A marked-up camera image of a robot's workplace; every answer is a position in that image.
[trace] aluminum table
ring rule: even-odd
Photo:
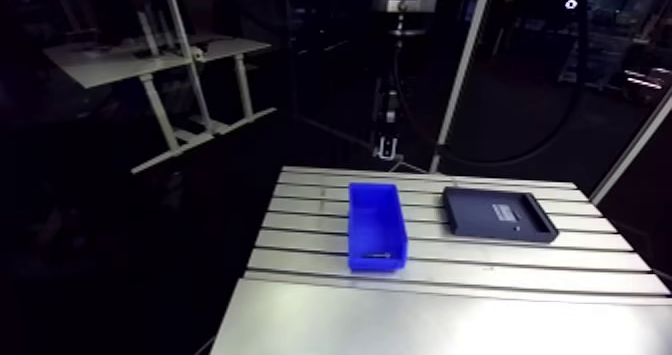
[[[347,266],[350,182],[393,183],[391,274]],[[458,237],[444,187],[532,193],[551,244]],[[669,354],[666,286],[572,183],[285,167],[212,354]]]

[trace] cable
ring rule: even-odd
[[[572,118],[572,115],[576,111],[581,101],[581,97],[583,95],[583,89],[585,86],[586,61],[588,55],[588,6],[587,6],[588,0],[577,0],[577,1],[580,4],[580,7],[578,9],[578,20],[577,20],[578,58],[576,67],[576,86],[574,87],[574,91],[572,92],[572,96],[569,100],[569,105],[567,106],[565,112],[562,114],[560,121],[544,138],[541,139],[541,141],[539,141],[533,147],[521,153],[496,160],[478,160],[462,157],[456,155],[454,152],[449,150],[446,145],[438,144],[434,140],[434,138],[424,130],[425,128],[422,127],[420,123],[415,119],[413,112],[410,110],[408,106],[408,103],[404,96],[404,92],[402,90],[401,81],[399,78],[399,54],[401,52],[401,43],[397,43],[397,47],[394,53],[392,76],[394,80],[394,85],[396,86],[398,92],[399,103],[401,104],[401,107],[403,108],[404,113],[406,114],[406,117],[408,118],[414,130],[417,133],[419,133],[422,136],[422,138],[425,139],[425,141],[429,141],[433,145],[435,152],[441,155],[442,157],[445,157],[446,159],[450,159],[462,164],[473,166],[496,167],[496,166],[515,164],[530,159],[538,155],[539,153],[545,151],[550,145],[553,144],[553,142],[557,140],[558,136],[561,134],[564,127]]]

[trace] small object in bin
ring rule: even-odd
[[[390,254],[388,252],[385,252],[385,253],[371,253],[371,254],[365,254],[362,257],[364,257],[364,258],[390,258]]]
[[[352,183],[348,265],[353,271],[394,271],[406,264],[408,238],[397,187]]]

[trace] black tray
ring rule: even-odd
[[[443,206],[460,236],[550,243],[558,230],[529,193],[445,188]]]

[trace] white pole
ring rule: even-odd
[[[253,119],[252,115],[254,115],[254,111],[252,111],[252,99],[250,98],[250,88],[247,84],[247,72],[243,54],[237,54],[235,60],[238,91],[240,91],[240,101],[243,103],[243,113],[245,114],[246,119],[251,120]]]
[[[189,80],[191,81],[191,85],[194,88],[194,95],[196,95],[196,102],[198,102],[198,107],[201,111],[202,124],[205,126],[205,129],[208,132],[212,133],[214,132],[214,128],[212,121],[210,120],[208,105],[205,103],[203,89],[201,88],[201,80],[198,78],[196,63],[191,56],[191,48],[189,48],[189,40],[187,39],[187,32],[184,30],[184,23],[182,22],[182,16],[180,15],[180,8],[177,6],[177,0],[168,0],[168,7],[170,8],[170,12],[173,16],[173,22],[175,23],[176,29],[175,31],[177,32],[177,39],[180,42],[182,56],[189,59],[187,70],[189,71]]]
[[[623,173],[630,167],[632,161],[637,158],[637,155],[644,149],[647,142],[651,139],[656,130],[662,122],[669,115],[670,110],[672,110],[672,90],[668,91],[667,96],[663,99],[656,110],[653,111],[649,119],[646,121],[646,124],[640,128],[637,136],[630,142],[628,148],[625,149],[623,154],[618,158],[618,161],[609,170],[609,173],[600,181],[597,185],[597,188],[590,195],[590,200],[593,204],[598,205],[602,199],[609,193],[609,190],[616,184],[618,179],[621,178]]]
[[[460,99],[462,85],[464,84],[467,68],[469,67],[469,63],[471,61],[471,56],[476,44],[476,38],[478,37],[478,32],[481,29],[483,15],[485,14],[485,8],[487,5],[488,0],[476,0],[476,8],[474,9],[474,15],[471,18],[471,25],[469,26],[469,32],[467,33],[467,40],[464,42],[464,49],[462,50],[460,65],[457,67],[457,74],[455,75],[455,80],[453,81],[453,89],[450,92],[448,107],[446,107],[446,114],[443,117],[441,132],[439,133],[439,138],[437,140],[439,145],[443,145],[446,142],[448,131],[450,130],[450,126],[453,122],[455,109],[457,108],[457,102]],[[439,169],[440,159],[440,156],[435,153],[434,157],[432,158],[432,165],[429,168],[429,172],[436,173],[436,171]]]
[[[152,106],[152,111],[154,111],[154,115],[159,121],[161,132],[163,133],[163,137],[166,139],[168,147],[170,150],[177,150],[180,145],[177,143],[175,133],[173,132],[173,127],[170,125],[170,120],[168,120],[166,110],[163,108],[163,104],[161,103],[161,97],[159,97],[159,93],[156,92],[154,82],[152,81],[152,75],[145,74],[140,76],[140,81],[142,81],[142,85],[145,87],[147,99],[149,99],[149,104]]]

